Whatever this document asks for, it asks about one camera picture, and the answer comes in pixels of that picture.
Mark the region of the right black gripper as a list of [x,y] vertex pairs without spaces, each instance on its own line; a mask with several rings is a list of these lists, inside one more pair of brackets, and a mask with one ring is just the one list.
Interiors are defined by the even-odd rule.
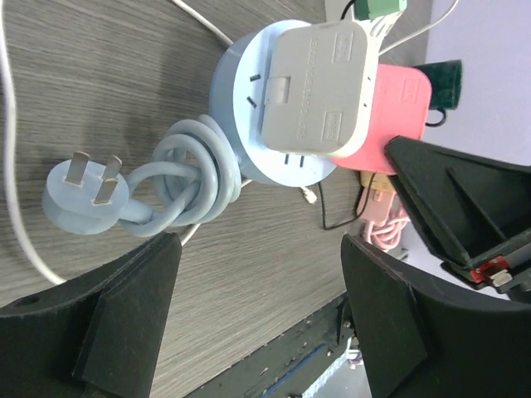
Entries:
[[385,155],[428,250],[473,289],[530,303],[530,168],[403,137]]

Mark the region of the white square plug adapter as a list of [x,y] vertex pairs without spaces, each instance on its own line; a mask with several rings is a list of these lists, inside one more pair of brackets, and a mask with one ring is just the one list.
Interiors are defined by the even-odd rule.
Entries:
[[378,44],[355,21],[297,27],[270,58],[261,139],[282,153],[346,158],[366,141]]

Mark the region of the pink square plug adapter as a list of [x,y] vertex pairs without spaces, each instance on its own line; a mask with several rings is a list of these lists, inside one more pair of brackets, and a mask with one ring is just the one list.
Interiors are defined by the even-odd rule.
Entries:
[[420,140],[431,102],[431,82],[422,71],[406,66],[378,66],[368,136],[346,158],[332,160],[339,167],[393,175],[384,148],[397,136]]

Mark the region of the round blue power socket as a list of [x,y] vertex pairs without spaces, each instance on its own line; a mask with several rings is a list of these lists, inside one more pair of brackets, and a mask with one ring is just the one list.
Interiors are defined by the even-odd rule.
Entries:
[[245,179],[285,187],[322,181],[333,158],[282,153],[261,139],[270,58],[280,34],[307,22],[285,20],[242,37],[220,59],[209,110],[173,124],[151,160],[129,175],[113,158],[91,161],[83,152],[49,172],[42,209],[57,227],[94,235],[121,224],[150,237],[217,218],[241,193]]

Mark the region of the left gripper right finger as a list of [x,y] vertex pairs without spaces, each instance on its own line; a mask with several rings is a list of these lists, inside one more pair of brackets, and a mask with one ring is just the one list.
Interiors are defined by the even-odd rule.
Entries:
[[343,276],[375,397],[527,397],[530,307],[341,243]]

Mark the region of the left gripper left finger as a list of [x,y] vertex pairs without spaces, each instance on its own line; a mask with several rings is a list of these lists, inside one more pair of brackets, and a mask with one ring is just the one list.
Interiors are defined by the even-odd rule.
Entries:
[[147,397],[181,241],[161,233],[1,309],[3,397]]

